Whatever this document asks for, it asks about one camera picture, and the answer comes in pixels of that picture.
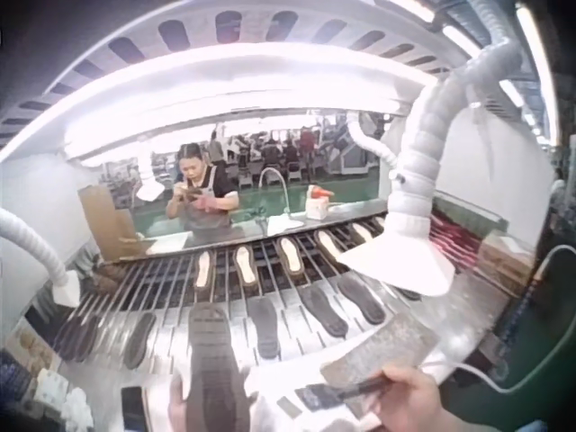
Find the metal rack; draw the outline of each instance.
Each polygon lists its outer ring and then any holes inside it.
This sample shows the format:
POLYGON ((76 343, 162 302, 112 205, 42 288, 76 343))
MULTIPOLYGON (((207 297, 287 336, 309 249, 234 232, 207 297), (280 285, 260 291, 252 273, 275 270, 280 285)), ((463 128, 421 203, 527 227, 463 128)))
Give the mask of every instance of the metal rack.
MULTIPOLYGON (((359 222, 374 235, 378 233, 370 219, 359 222)), ((325 230, 334 236, 344 250, 354 246, 346 223, 325 230)), ((175 365, 189 365, 191 350, 187 339, 187 317, 196 302, 215 302, 226 311, 232 344, 242 364, 273 363, 331 347, 340 339, 330 336, 302 305, 300 290, 310 284, 317 284, 324 291, 334 310, 348 323, 346 338, 374 328, 364 319, 361 311, 339 292, 336 280, 345 270, 336 268, 320 253, 313 231, 291 235, 290 238, 301 254, 305 268, 303 277, 295 282, 284 271, 275 238, 251 242, 247 246, 254 251, 259 276, 257 290, 253 292, 245 292, 240 284, 239 270, 233 259, 237 246, 222 246, 213 250, 216 275, 211 289, 206 292, 197 292, 193 288, 195 258, 201 251, 126 265, 126 277, 113 296, 89 293, 70 316, 80 316, 83 321, 93 316, 100 317, 93 352, 84 363, 122 369, 124 349, 134 326, 144 311, 152 311, 157 315, 157 320, 148 336, 146 358, 137 370, 171 374, 175 365), (270 299, 279 317, 281 354, 273 361, 259 357, 256 329, 247 313, 247 299, 258 295, 270 299)), ((381 290, 391 290, 376 281, 364 281, 377 296, 382 297, 379 293, 381 290)), ((388 320, 392 317, 393 309, 386 308, 386 312, 388 320)))

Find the cable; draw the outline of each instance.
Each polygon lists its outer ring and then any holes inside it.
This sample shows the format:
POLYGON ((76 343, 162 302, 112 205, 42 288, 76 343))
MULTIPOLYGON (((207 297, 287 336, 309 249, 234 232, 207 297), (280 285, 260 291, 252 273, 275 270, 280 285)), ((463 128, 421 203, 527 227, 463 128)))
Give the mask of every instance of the cable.
MULTIPOLYGON (((544 271, 548 267, 548 264, 550 263, 550 259, 552 258, 552 256, 556 252, 558 252, 560 250, 569 250, 574 255, 576 255, 576 249, 572 246, 560 245, 560 246, 553 247, 550 250, 550 252, 548 252, 548 254, 544 258, 544 260, 542 261, 542 264, 540 264, 540 266, 536 270, 536 273, 534 275, 535 282, 530 285, 530 288, 534 288, 534 286, 537 283, 540 283, 542 281, 544 271)), ((568 328, 566 329, 566 331, 564 332, 564 334, 562 335, 562 337, 560 338, 558 343, 554 346, 554 348, 552 348, 550 350, 548 355, 532 370, 532 372, 527 374, 518 383, 514 384, 512 387, 509 387, 507 389, 498 386, 486 373, 480 371, 479 369, 477 369, 473 366, 470 366, 469 364, 463 364, 463 363, 457 363, 457 362, 451 362, 451 361, 428 362, 428 363, 421 364, 419 369, 423 369, 425 367, 431 367, 431 366, 448 366, 448 367, 463 369, 463 370, 469 372, 470 374, 474 374, 477 377, 481 378, 495 392, 498 392, 500 394, 512 394, 512 393, 515 393, 515 392, 519 391, 520 389, 522 389, 530 380, 532 380, 532 378, 534 378, 537 374, 539 374, 550 363, 550 361, 553 359, 553 357, 555 357, 556 354, 570 340, 570 338, 572 337, 572 334, 574 333, 574 329, 576 329, 576 313, 574 314, 574 317, 572 318, 570 325, 568 326, 568 328)))

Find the beige insole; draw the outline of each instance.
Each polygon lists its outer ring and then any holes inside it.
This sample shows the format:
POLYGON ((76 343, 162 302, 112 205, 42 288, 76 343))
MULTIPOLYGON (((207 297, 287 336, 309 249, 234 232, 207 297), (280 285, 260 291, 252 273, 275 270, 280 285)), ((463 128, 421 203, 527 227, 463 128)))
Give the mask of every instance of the beige insole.
POLYGON ((280 247, 288 259, 290 271, 293 273, 300 272, 302 269, 296 246, 288 238, 283 238, 280 240, 280 247))
POLYGON ((198 258, 198 275, 196 276, 196 286, 203 288, 208 284, 210 264, 210 253, 208 251, 202 252, 198 258))
POLYGON ((384 228, 384 218, 381 218, 380 216, 376 216, 375 219, 376 219, 376 223, 378 225, 380 225, 382 228, 384 228))
POLYGON ((370 234, 370 231, 368 229, 364 228, 359 223, 353 223, 352 229, 354 231, 356 231, 360 235, 360 237, 362 237, 364 239, 364 241, 368 242, 368 241, 372 240, 372 234, 370 234))
POLYGON ((326 248, 326 250, 334 258, 338 258, 340 255, 342 255, 342 251, 337 248, 337 246, 334 244, 334 240, 332 239, 332 237, 329 234, 327 234, 326 232, 319 231, 318 240, 320 240, 320 243, 322 243, 322 246, 324 246, 324 248, 326 248))
POLYGON ((250 252, 245 246, 239 247, 236 251, 236 262, 240 267, 242 280, 247 284, 253 284, 256 281, 256 275, 252 271, 252 265, 250 265, 250 252))

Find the paintbrush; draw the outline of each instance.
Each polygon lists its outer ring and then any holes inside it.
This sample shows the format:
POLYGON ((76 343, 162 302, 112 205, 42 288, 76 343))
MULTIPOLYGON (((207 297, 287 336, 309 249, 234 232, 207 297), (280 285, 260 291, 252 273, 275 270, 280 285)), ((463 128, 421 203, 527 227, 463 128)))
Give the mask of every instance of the paintbrush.
POLYGON ((296 395, 310 411, 329 410, 343 404, 346 399, 361 394, 386 392, 391 383, 392 381, 380 374, 344 388, 332 387, 328 384, 311 384, 296 390, 296 395))

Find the human hand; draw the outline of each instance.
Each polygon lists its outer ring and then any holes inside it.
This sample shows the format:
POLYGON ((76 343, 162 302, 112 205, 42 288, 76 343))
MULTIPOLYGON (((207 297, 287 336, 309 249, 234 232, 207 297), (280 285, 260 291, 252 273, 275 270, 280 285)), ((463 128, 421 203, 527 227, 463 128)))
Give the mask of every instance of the human hand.
POLYGON ((188 189, 188 185, 186 183, 176 183, 174 185, 174 197, 178 200, 184 198, 186 191, 188 189))
POLYGON ((445 428, 449 414, 442 408, 434 379, 412 367, 385 366, 382 373, 392 384, 386 391, 368 396, 372 411, 391 432, 436 432, 445 428))
POLYGON ((182 375, 178 371, 175 371, 170 382, 168 419, 173 432, 186 432, 186 400, 184 399, 182 375))
POLYGON ((217 201, 213 196, 198 195, 196 200, 192 202, 192 205, 198 210, 205 210, 207 212, 214 212, 217 210, 217 201))

